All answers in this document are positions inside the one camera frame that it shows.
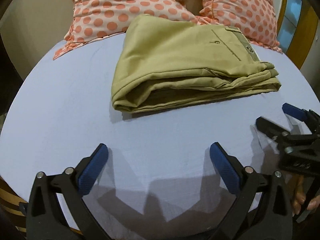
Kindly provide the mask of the person's right hand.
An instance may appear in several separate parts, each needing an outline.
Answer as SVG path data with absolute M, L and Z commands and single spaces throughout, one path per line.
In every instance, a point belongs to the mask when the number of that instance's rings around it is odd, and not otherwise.
M 303 182 L 304 182 L 304 177 L 303 176 L 298 176 L 295 175 L 292 177 L 293 179 L 293 185 L 294 191 L 293 191 L 293 197 L 291 200 L 291 208 L 292 208 L 292 215 L 298 215 L 300 214 L 301 207 L 305 203 L 306 200 L 306 195 L 303 190 Z M 319 196 L 313 198 L 310 203 L 308 204 L 308 211 L 312 211 L 317 209 L 319 206 Z

